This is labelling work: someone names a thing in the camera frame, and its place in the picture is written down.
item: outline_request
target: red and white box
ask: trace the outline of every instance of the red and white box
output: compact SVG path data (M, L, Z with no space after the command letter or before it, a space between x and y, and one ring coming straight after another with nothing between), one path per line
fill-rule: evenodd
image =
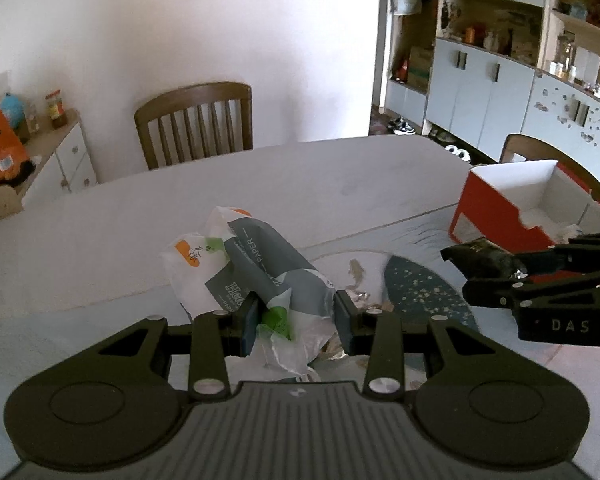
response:
M479 166L469 172L449 234L485 237L512 253L600 233L600 202L556 160Z

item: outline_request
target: orange logo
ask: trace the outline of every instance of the orange logo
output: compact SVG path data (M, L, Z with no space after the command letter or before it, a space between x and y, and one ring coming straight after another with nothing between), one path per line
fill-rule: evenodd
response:
M200 252L191 248L184 240L180 240L175 245L176 250L182 254L182 257L189 263L191 267L200 266Z
M251 213L249 213L248 211L245 211L244 209L234 208L234 211L237 213L241 213L243 215L251 216Z

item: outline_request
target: glass jar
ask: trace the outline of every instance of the glass jar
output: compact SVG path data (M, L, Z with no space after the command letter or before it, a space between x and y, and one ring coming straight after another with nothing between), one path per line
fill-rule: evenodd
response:
M569 69L576 56L576 37L572 32L564 32L558 36L558 63L562 63L562 70L565 75L569 74Z
M62 106L62 97L60 96L60 91L56 90L55 92L51 92L46 99L46 110L49 113L49 118L51 118L51 123L54 128L57 130L58 128L62 128L67 123L66 113L64 112L64 107Z

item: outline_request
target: crumpled plastic bag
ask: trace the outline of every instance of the crumpled plastic bag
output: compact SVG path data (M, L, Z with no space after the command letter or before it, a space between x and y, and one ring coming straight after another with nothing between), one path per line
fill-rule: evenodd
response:
M230 382L310 373L307 363L335 332L333 284L247 211L216 207L205 232L179 237L161 254L191 317L218 308L235 311L251 291L267 305L251 354L227 358Z

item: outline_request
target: speckled mat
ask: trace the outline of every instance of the speckled mat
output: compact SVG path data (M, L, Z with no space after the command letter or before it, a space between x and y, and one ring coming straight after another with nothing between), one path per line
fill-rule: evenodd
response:
M392 256L384 268L386 294L406 322L426 323L442 314L478 330L468 303L435 272L411 260Z

